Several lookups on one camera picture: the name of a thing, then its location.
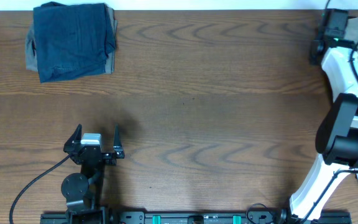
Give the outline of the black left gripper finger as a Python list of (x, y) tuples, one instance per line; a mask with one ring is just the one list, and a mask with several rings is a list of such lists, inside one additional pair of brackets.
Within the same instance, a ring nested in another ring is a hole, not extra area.
[(121, 143), (118, 125), (115, 125), (115, 128), (114, 128), (113, 149), (114, 149), (114, 154), (115, 154), (116, 159), (124, 159), (125, 158), (124, 148)]
[(68, 138), (66, 143), (64, 144), (63, 151), (64, 152), (72, 152), (75, 150), (75, 147), (81, 142), (81, 134), (82, 134), (82, 125), (79, 124), (74, 133)]

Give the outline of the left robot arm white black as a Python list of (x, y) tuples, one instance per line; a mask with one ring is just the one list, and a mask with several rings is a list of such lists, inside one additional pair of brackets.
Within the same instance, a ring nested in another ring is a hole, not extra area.
[(125, 158), (119, 136), (114, 129), (113, 151), (103, 152), (102, 137), (82, 133), (78, 125), (63, 147), (63, 151), (81, 170), (68, 175), (62, 182), (61, 192), (66, 198), (68, 223), (119, 223), (119, 215), (100, 205), (106, 166), (115, 166)]

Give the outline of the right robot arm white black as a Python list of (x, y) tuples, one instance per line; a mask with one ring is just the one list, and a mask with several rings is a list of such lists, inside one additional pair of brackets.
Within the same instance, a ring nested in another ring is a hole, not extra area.
[(327, 74), (334, 103), (316, 133), (318, 153), (290, 208), (279, 223), (350, 223), (347, 212), (325, 212), (324, 204), (349, 174), (358, 174), (358, 54), (344, 31), (318, 32), (310, 60)]

